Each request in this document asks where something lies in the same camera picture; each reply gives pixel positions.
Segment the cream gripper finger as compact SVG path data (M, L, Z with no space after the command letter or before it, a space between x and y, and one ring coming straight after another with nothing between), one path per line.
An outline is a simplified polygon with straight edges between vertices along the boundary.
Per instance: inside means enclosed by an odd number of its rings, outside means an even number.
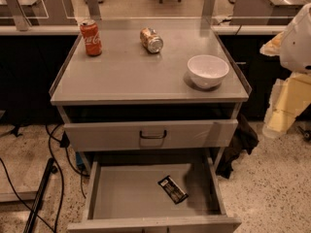
M276 56L280 54L281 43L283 40L283 32L274 36L270 41L264 44L259 52L266 56Z
M293 72L284 81L277 79L272 86L263 135L272 139L285 135L310 104L310 75Z

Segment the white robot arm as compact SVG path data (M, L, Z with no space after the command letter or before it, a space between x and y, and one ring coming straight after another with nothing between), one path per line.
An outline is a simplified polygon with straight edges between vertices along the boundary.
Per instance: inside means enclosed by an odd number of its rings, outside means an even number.
M272 86L262 133L268 138L285 135L311 105L311 4L306 4L287 27L259 52L280 57L283 68L291 71L284 81Z

